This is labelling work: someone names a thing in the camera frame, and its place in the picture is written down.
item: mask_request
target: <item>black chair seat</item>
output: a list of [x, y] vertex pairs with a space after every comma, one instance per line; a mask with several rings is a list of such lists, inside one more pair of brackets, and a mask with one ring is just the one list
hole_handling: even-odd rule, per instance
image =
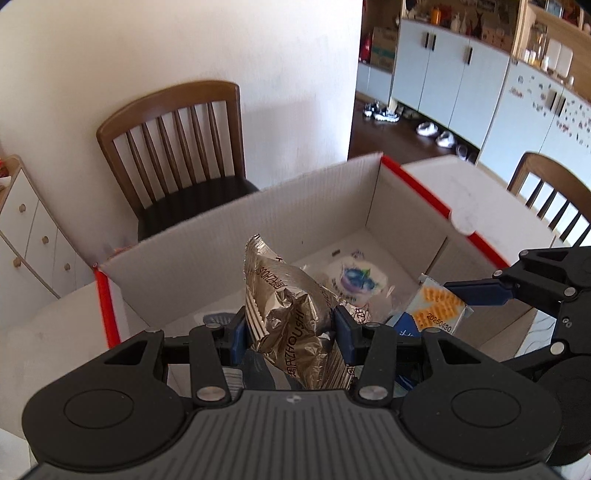
[[171, 193], [143, 211], [138, 240], [254, 192], [258, 189], [247, 179], [231, 176], [203, 181]]

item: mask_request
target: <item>shoe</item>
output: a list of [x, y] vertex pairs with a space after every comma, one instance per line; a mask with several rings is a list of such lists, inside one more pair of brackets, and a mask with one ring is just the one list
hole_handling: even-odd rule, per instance
[[370, 117], [374, 114], [374, 112], [379, 112], [380, 108], [379, 108], [379, 103], [375, 102], [375, 103], [366, 103], [365, 106], [363, 107], [363, 114], [366, 117]]
[[466, 161], [468, 158], [468, 147], [465, 145], [458, 145], [456, 147], [456, 155], [462, 161]]
[[439, 129], [433, 122], [423, 122], [417, 127], [417, 133], [422, 137], [432, 137], [437, 134]]
[[412, 108], [408, 108], [406, 107], [404, 109], [404, 113], [402, 114], [402, 116], [404, 118], [406, 118], [407, 120], [417, 120], [419, 118], [421, 118], [421, 114], [414, 111]]
[[390, 122], [394, 124], [400, 120], [400, 115], [398, 115], [396, 112], [391, 112], [387, 108], [384, 108], [379, 112], [374, 112], [374, 120], [377, 120], [378, 122]]
[[445, 130], [437, 137], [435, 143], [443, 148], [452, 148], [456, 144], [456, 139], [449, 130]]

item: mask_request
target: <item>figurine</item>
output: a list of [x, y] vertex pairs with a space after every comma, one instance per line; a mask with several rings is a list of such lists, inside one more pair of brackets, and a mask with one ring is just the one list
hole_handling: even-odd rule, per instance
[[460, 21], [460, 14], [456, 14], [453, 17], [452, 24], [449, 28], [452, 32], [459, 33], [461, 24], [462, 22]]
[[464, 10], [464, 18], [462, 19], [462, 24], [460, 25], [460, 33], [462, 35], [466, 35], [466, 30], [467, 30], [467, 26], [466, 26], [466, 11]]

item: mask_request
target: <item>cardboard carton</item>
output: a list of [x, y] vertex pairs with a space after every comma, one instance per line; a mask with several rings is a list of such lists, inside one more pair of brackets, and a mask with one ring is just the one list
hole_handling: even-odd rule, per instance
[[370, 64], [393, 72], [397, 44], [398, 32], [382, 27], [374, 28]]

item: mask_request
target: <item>blueberry picture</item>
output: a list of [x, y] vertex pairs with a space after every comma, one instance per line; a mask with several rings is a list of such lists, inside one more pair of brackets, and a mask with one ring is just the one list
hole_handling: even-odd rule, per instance
[[370, 292], [375, 288], [375, 282], [369, 278], [370, 272], [360, 268], [345, 268], [340, 282], [351, 292]]

